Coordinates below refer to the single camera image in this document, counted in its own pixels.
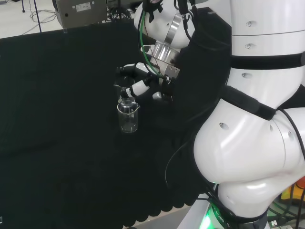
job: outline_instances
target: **humanoid robot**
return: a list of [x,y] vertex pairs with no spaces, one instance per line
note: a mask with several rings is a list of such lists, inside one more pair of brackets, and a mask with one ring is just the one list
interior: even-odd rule
[[[305,176],[305,108],[278,110],[305,85],[305,0],[230,0],[230,4],[231,72],[222,98],[196,136],[193,153],[199,171],[219,184],[218,198],[234,214],[222,212],[233,223],[228,226],[263,229],[271,202]],[[172,60],[190,42],[185,23],[190,36],[195,27],[173,0],[159,6],[163,10],[147,11],[144,33],[157,40],[151,62],[166,77],[159,79],[162,82],[179,73]],[[143,8],[147,6],[140,5],[136,12],[136,28]],[[149,72],[143,64],[133,66]],[[149,89],[135,88],[139,93],[128,96]]]

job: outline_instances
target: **black strap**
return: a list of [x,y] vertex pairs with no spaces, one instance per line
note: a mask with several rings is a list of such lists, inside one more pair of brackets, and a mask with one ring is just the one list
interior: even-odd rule
[[226,102],[265,120],[271,120],[276,113],[275,109],[261,104],[256,99],[231,86],[226,85],[222,88],[221,98]]
[[298,68],[305,65],[305,52],[281,56],[232,56],[231,67],[251,70]]

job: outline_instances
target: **green light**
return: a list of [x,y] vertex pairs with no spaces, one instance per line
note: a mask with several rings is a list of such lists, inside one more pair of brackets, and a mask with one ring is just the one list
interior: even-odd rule
[[208,215],[206,215],[203,218],[203,220],[202,220],[202,222],[200,224],[199,229],[208,229],[210,227],[210,225],[211,225],[211,219],[210,219],[210,217]]

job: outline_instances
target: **floor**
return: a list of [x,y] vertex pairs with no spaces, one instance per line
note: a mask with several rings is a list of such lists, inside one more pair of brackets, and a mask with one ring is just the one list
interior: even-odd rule
[[[55,11],[52,0],[37,0],[38,10]],[[34,0],[24,0],[25,13],[22,13],[21,1],[9,0],[6,4],[0,5],[0,38],[19,36],[23,34],[39,32],[38,23],[30,18],[31,11],[34,12]],[[46,22],[55,17],[53,13],[40,12],[40,21]],[[42,31],[61,30],[62,27],[55,18],[53,21],[41,24]]]

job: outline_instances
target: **cable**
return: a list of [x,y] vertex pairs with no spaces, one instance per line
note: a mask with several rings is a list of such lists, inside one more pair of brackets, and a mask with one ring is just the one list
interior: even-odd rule
[[301,195],[299,210],[297,212],[297,218],[296,218],[296,223],[295,223],[295,229],[299,228],[299,223],[300,223],[300,219],[301,219],[301,211],[302,211],[302,206],[303,206],[303,202],[304,202],[304,196],[305,196],[305,188],[303,189],[303,192]]
[[[278,110],[280,110],[287,117],[287,119],[291,123],[292,127],[294,128],[297,139],[299,141],[299,144],[300,144],[300,147],[301,147],[301,150],[302,150],[302,153],[303,153],[304,160],[305,160],[305,147],[304,147],[304,143],[302,141],[302,137],[300,135],[299,130],[297,129],[297,127],[296,127],[294,121],[292,120],[292,118],[290,117],[290,115],[283,108],[279,107]],[[299,227],[300,218],[301,218],[301,211],[302,211],[302,206],[303,206],[303,201],[304,201],[304,195],[305,195],[305,189],[303,189],[303,192],[302,192],[302,195],[301,195],[299,211],[298,211],[297,218],[296,218],[296,223],[295,223],[295,229],[298,229],[298,227]]]
[[179,149],[177,149],[177,151],[171,156],[170,160],[167,162],[167,165],[166,165],[166,168],[165,168],[165,175],[164,175],[164,178],[165,178],[165,183],[166,183],[166,186],[168,187],[168,183],[167,183],[167,179],[166,179],[166,173],[167,173],[167,168],[168,168],[168,165],[169,163],[171,162],[172,158],[181,150],[183,149],[184,147],[186,147],[186,145],[190,142],[190,140],[186,141],[182,146],[180,146]]
[[38,13],[40,13],[40,12],[53,13],[54,15],[52,15],[51,17],[54,16],[54,18],[53,18],[52,20],[49,20],[49,21],[44,21],[44,20],[45,20],[45,19],[44,19],[44,20],[40,21],[39,23],[44,24],[44,23],[48,23],[48,22],[50,22],[50,21],[55,20],[55,18],[56,18],[56,13],[55,13],[55,11],[51,11],[51,10],[37,10],[37,12],[36,12],[36,11],[32,12],[32,7],[31,7],[30,0],[29,0],[29,4],[30,4],[30,12],[31,12],[30,18],[32,19],[33,22],[38,23],[38,21],[35,21],[33,17],[34,17],[34,16],[38,16]]
[[111,21],[117,21],[119,16],[121,16],[124,19],[131,19],[132,18],[128,9],[126,9],[124,7],[115,7],[115,8],[110,9],[108,18]]
[[[145,20],[144,20],[144,27],[145,27],[145,31],[146,31],[147,36],[148,36],[148,32],[147,32],[147,29],[146,29]],[[157,66],[158,66],[158,68],[159,68],[159,70],[160,70],[160,74],[163,76],[163,74],[161,73],[161,69],[160,69],[160,66],[159,66],[159,64],[158,64],[158,61],[157,61],[157,59],[155,58],[155,56],[153,55],[153,51],[152,51],[152,48],[151,48],[151,46],[150,46],[150,45],[149,45],[149,49],[151,50],[151,52],[152,52],[152,57],[153,57],[153,58],[154,58],[154,60],[156,61],[156,64],[157,64]]]
[[[173,1],[173,5],[174,5],[174,7],[175,7],[176,10],[179,10],[179,8],[177,7],[177,0],[174,0],[174,1]],[[197,8],[196,8],[196,6],[193,6],[193,9],[196,11],[196,15],[197,15]],[[193,24],[194,24],[195,30],[197,30],[197,29],[198,29],[198,26],[199,26],[199,27],[201,28],[200,31],[202,31],[202,32],[204,33],[204,35],[207,36],[207,37],[208,37],[209,39],[211,39],[212,41],[215,41],[215,42],[217,42],[217,43],[223,44],[223,45],[225,45],[225,46],[231,46],[230,44],[227,44],[227,43],[225,43],[225,42],[222,42],[222,41],[216,39],[215,37],[211,36],[210,34],[208,34],[208,33],[202,28],[202,26],[200,26],[200,24],[199,24],[198,22],[195,22],[194,14],[192,13],[192,11],[189,10],[189,14],[190,14],[190,16],[191,16],[191,18],[192,18],[192,22],[193,22]]]
[[152,76],[157,74],[157,77],[162,78],[162,79],[166,79],[166,77],[162,76],[160,73],[158,73],[155,68],[152,67],[151,63],[148,61],[145,50],[144,50],[144,46],[143,46],[143,40],[142,40],[142,31],[143,31],[143,21],[145,19],[145,12],[144,10],[142,10],[141,15],[140,15],[140,20],[138,23],[138,46],[139,46],[139,51],[140,54],[143,53],[144,56],[144,65],[146,67],[146,69],[148,70],[148,72],[150,72],[152,74]]
[[297,139],[299,140],[299,144],[300,144],[300,147],[301,147],[301,150],[303,153],[304,160],[305,160],[305,148],[304,148],[304,143],[302,141],[299,130],[297,129],[297,127],[296,127],[294,121],[292,120],[292,118],[290,117],[290,115],[283,108],[279,107],[278,110],[280,110],[287,117],[287,119],[291,123],[292,127],[294,128]]
[[272,217],[268,217],[268,221],[274,221],[274,220],[280,220],[281,218],[285,217],[288,218],[288,216],[286,216],[286,214],[289,212],[289,209],[292,205],[292,200],[293,200],[293,195],[294,195],[294,189],[295,189],[295,184],[291,185],[291,190],[290,190],[290,197],[289,197],[289,204],[287,205],[286,209],[282,208],[284,211],[283,213],[278,213],[275,210],[273,210],[272,208],[269,208],[269,210],[275,214],[277,214],[277,216],[272,216]]
[[[281,205],[279,205],[279,204],[277,204],[277,203],[275,203],[275,202],[273,202],[273,204],[274,204],[277,208],[281,209],[282,211],[285,211],[285,210],[286,210],[286,208],[282,207]],[[297,214],[295,214],[295,213],[293,213],[293,212],[291,212],[291,211],[288,211],[287,214],[292,215],[292,216],[294,216],[294,217],[297,217]]]
[[194,43],[195,45],[197,45],[200,48],[211,50],[211,51],[214,51],[214,52],[215,51],[221,51],[221,50],[224,50],[224,49],[227,48],[227,47],[223,47],[223,48],[210,48],[210,47],[204,46],[202,44],[199,44],[198,42],[196,42],[194,39],[191,38],[191,36],[190,36],[190,34],[189,34],[188,30],[187,30],[188,26],[187,26],[186,15],[183,15],[182,19],[183,19],[183,27],[184,27],[185,34],[186,34],[187,38],[190,40],[190,42]]
[[143,11],[143,15],[142,15],[142,19],[141,19],[141,27],[140,27],[140,42],[141,42],[141,47],[142,47],[142,52],[143,52],[143,56],[146,60],[146,63],[150,66],[150,68],[156,73],[157,76],[160,76],[161,74],[157,72],[157,70],[155,70],[155,68],[151,65],[151,63],[149,62],[147,56],[146,56],[146,52],[144,50],[144,45],[143,45],[143,25],[144,25],[144,21],[145,21],[145,16],[146,16],[146,12]]
[[33,28],[29,29],[28,31],[24,32],[22,35],[24,35],[24,34],[26,34],[26,33],[30,32],[30,31],[32,31],[32,30],[33,30],[33,29],[35,29],[37,26],[38,26],[38,24],[37,24],[37,25],[35,25]]

